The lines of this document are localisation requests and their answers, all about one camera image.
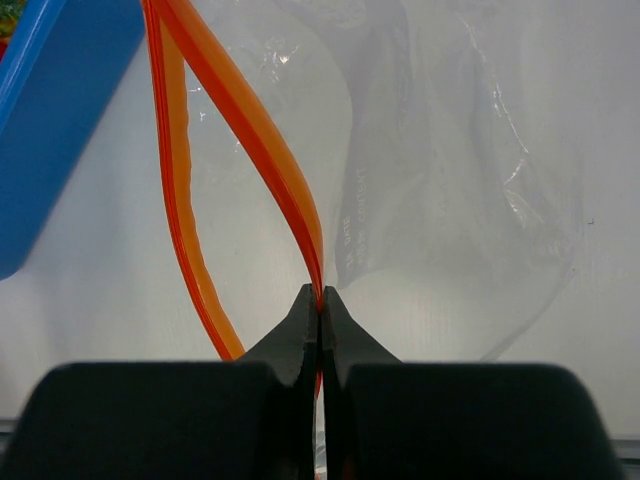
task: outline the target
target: white background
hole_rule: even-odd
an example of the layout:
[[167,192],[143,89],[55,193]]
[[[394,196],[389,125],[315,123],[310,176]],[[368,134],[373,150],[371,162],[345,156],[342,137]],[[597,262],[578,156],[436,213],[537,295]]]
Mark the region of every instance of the white background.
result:
[[[585,225],[570,281],[502,359],[567,366],[611,433],[630,436],[640,434],[640,4],[576,5],[584,48],[597,49],[581,60],[576,81],[588,86],[590,72],[602,79],[597,90],[576,84],[598,94],[572,119],[585,132]],[[155,135],[143,45],[27,264],[0,282],[0,416],[16,416],[38,378],[62,362],[216,358],[171,247]],[[246,225],[238,219],[224,238],[241,237]],[[232,318],[250,346],[282,317],[304,268],[289,244],[266,243],[267,281],[251,276],[233,241],[219,248],[238,274],[213,276],[223,301],[245,299],[242,317]]]

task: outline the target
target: blue plastic bin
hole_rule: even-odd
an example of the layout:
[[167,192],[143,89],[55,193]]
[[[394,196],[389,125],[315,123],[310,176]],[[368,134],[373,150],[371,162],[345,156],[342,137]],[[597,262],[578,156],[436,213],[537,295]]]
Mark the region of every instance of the blue plastic bin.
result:
[[139,0],[29,0],[0,61],[0,279],[24,263],[144,33]]

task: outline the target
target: orange plastic strip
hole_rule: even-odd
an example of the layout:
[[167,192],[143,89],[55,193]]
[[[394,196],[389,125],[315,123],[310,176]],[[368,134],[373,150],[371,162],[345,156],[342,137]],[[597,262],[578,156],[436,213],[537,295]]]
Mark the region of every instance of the orange plastic strip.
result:
[[229,55],[188,0],[144,0],[253,161],[282,210],[322,305],[322,230],[309,187],[282,135]]
[[207,272],[191,208],[191,158],[184,61],[149,0],[142,0],[158,124],[162,187],[171,239],[191,300],[220,358],[244,348]]

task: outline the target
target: blue bin edge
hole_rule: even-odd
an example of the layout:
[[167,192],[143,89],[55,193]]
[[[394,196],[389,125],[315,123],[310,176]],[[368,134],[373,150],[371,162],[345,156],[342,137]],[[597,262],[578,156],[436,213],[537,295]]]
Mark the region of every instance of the blue bin edge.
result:
[[139,0],[29,0],[0,62],[0,280],[26,260],[144,35]]

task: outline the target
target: transparent plastic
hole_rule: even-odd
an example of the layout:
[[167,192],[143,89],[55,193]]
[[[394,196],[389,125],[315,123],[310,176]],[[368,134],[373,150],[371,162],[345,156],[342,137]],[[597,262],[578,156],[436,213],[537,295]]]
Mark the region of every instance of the transparent plastic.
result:
[[[530,147],[552,131],[536,125],[541,112],[522,109],[538,88],[522,62],[533,7],[194,5],[301,166],[323,226],[326,282],[378,340],[404,359],[492,359],[540,316],[567,280],[582,167],[553,137],[539,153]],[[187,77],[192,201],[212,275],[235,268],[220,248],[233,245],[248,280],[304,281],[245,152]],[[543,113],[552,126],[557,114]],[[255,236],[238,238],[239,222]],[[260,316],[245,306],[247,290],[224,290],[232,319]]]

